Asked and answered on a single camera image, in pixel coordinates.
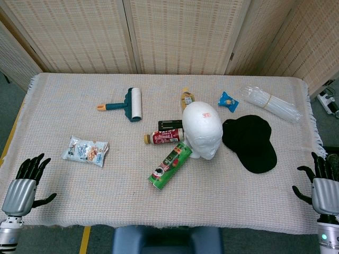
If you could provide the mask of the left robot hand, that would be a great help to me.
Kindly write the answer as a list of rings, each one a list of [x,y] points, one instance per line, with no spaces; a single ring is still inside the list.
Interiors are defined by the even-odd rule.
[[[37,187],[44,169],[51,161],[45,159],[44,153],[26,159],[19,167],[16,178],[12,180],[2,206],[2,211],[8,216],[24,217],[33,208],[52,202],[57,196],[52,193],[45,199],[35,199]]]

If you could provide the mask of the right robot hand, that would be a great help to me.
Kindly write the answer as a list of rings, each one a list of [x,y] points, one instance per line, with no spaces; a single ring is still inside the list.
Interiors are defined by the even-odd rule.
[[[312,152],[311,156],[314,170],[307,166],[297,168],[308,176],[311,196],[302,194],[297,186],[292,186],[292,190],[300,200],[312,205],[318,214],[338,216],[338,155],[330,154],[323,158]]]

